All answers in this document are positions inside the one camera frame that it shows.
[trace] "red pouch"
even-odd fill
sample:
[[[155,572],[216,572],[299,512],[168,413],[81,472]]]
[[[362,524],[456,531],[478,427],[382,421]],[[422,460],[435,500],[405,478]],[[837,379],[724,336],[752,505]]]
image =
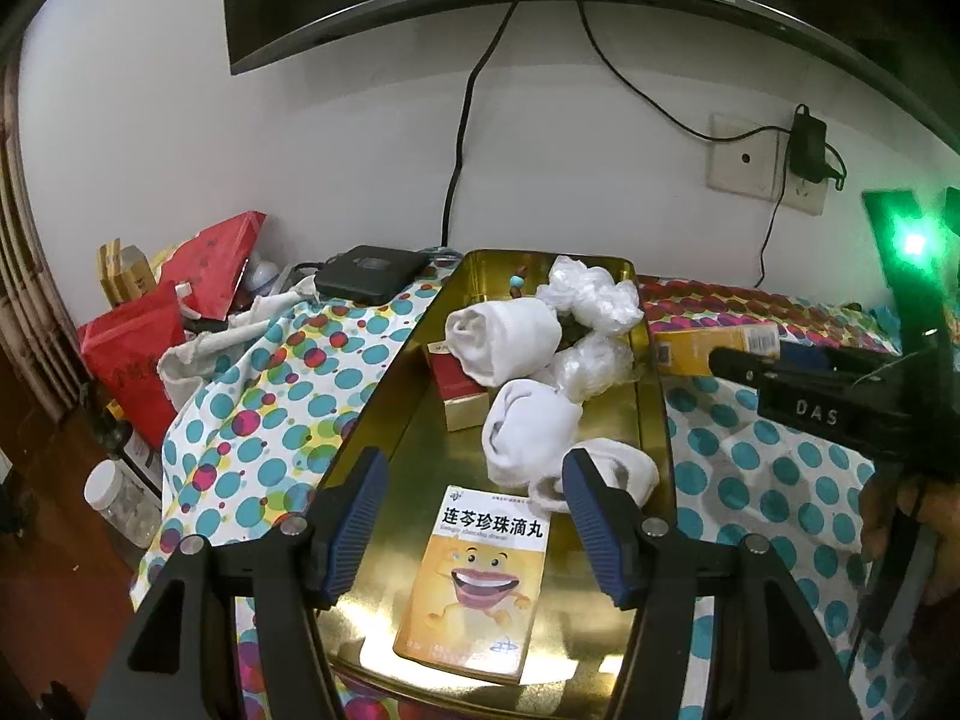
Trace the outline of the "red pouch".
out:
[[[173,284],[117,306],[78,331],[80,357],[116,398],[136,431],[159,449],[176,412],[167,399],[157,361],[184,342]]]
[[[160,284],[190,283],[184,305],[207,319],[226,319],[243,267],[266,214],[246,211],[200,230],[160,268]]]

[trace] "clear plastic jar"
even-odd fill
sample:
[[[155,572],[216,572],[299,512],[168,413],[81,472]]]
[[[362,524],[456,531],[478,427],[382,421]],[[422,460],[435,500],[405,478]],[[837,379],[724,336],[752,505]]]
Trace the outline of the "clear plastic jar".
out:
[[[97,464],[86,479],[83,497],[136,546],[150,547],[160,528],[160,507],[122,464],[114,460]]]

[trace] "white wall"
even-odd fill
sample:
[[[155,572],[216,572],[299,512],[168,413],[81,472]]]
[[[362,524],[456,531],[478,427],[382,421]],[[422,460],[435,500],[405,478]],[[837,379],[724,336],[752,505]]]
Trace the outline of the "white wall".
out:
[[[359,242],[425,247],[467,73],[503,13],[411,20],[243,76],[223,0],[50,0],[24,47],[26,177],[76,322],[107,308],[94,269],[114,236],[153,252],[228,215],[275,216],[267,254],[318,259]],[[766,288],[882,298],[866,188],[924,193],[960,158],[893,103],[793,47],[647,7],[589,6],[598,40],[676,116],[827,120],[850,180],[826,213],[782,208]],[[480,77],[451,242],[629,257],[640,271],[752,284],[772,206],[704,186],[707,150],[599,65],[569,2],[522,4]]]

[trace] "gold metal tray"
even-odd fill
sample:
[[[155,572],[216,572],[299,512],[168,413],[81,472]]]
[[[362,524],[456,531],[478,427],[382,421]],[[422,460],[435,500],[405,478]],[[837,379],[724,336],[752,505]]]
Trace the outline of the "gold metal tray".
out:
[[[390,488],[353,589],[318,617],[331,665],[368,685],[464,714],[601,717],[627,647],[632,613],[597,587],[567,515],[550,524],[541,595],[519,685],[494,685],[407,661],[392,651],[400,618],[447,485],[496,490],[487,478],[480,428],[448,433],[432,386],[424,346],[443,339],[446,316],[488,299],[509,297],[510,276],[528,274],[522,292],[546,283],[555,254],[470,252],[416,324],[328,474],[339,485],[362,447],[390,458]],[[578,257],[617,280],[634,278],[626,260]],[[609,389],[584,404],[580,439],[609,437],[640,446],[656,462],[661,483],[644,508],[674,522],[676,500],[661,384],[645,324],[630,333],[635,358],[646,362],[635,384]]]

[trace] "black power adapter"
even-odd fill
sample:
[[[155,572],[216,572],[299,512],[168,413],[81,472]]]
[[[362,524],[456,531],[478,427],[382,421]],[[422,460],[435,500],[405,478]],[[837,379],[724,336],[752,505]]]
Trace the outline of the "black power adapter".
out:
[[[827,123],[798,105],[790,128],[790,172],[813,184],[832,178],[843,189],[844,176],[827,162]]]

